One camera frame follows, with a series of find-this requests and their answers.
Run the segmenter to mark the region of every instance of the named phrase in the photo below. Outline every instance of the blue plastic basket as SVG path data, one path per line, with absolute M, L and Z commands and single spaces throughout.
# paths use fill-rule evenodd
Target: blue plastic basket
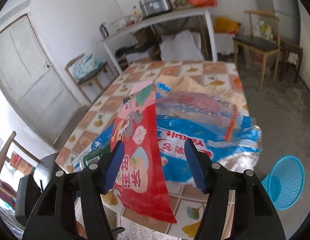
M 300 197 L 305 181 L 303 165 L 295 156 L 280 158 L 262 185 L 270 196 L 277 210 L 293 206 Z

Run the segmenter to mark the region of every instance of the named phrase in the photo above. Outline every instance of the round metal bolt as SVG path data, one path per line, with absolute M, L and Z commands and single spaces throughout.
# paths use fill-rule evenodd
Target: round metal bolt
M 61 177 L 61 176 L 64 175 L 64 171 L 57 171 L 57 172 L 55 173 L 55 175 L 56 175 L 56 177 Z
M 90 170 L 96 170 L 98 165 L 96 163 L 92 163 L 91 165 L 88 166 Z
M 219 163 L 212 163 L 212 168 L 218 170 L 221 167 Z
M 247 170 L 247 171 L 245 171 L 245 173 L 247 176 L 250 176 L 250 177 L 252 177 L 254 175 L 254 172 L 252 170 Z

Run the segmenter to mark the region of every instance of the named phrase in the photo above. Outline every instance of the door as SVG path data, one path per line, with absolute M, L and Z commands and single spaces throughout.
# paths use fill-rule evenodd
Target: door
M 28 16 L 0 33 L 0 88 L 26 124 L 50 145 L 80 107 L 47 59 Z

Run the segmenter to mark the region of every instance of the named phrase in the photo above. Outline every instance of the tile pattern tablecloth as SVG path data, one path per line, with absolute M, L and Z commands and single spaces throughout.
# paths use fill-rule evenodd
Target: tile pattern tablecloth
M 246 99 L 241 83 L 238 82 L 238 72 L 233 63 L 212 63 L 209 61 L 133 63 L 91 107 L 58 155 L 56 159 L 57 164 L 65 171 L 73 172 L 72 160 L 116 119 L 122 100 L 129 94 L 132 86 L 138 81 L 155 79 L 160 74 L 176 77 L 187 75 L 199 84 L 211 84 L 231 90 L 243 98 L 244 103 L 239 112 L 242 115 L 248 116 Z M 167 189 L 170 195 L 171 209 L 177 220 L 176 224 L 157 221 L 124 208 L 117 197 L 116 191 L 103 196 L 103 203 L 110 209 L 138 224 L 172 236 L 192 239 L 203 215 L 208 196 L 203 195 L 199 189 L 194 188 L 192 185 L 167 182 Z M 231 230 L 234 200 L 235 194 L 233 191 L 230 191 L 222 239 L 227 238 Z M 198 212 L 198 219 L 196 219 L 197 217 L 189 217 L 187 215 L 187 208 L 193 208 L 195 213 Z

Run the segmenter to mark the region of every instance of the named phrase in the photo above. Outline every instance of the yellow bag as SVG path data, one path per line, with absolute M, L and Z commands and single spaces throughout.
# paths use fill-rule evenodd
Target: yellow bag
M 217 17 L 214 22 L 215 33 L 234 33 L 238 28 L 238 23 L 228 18 Z

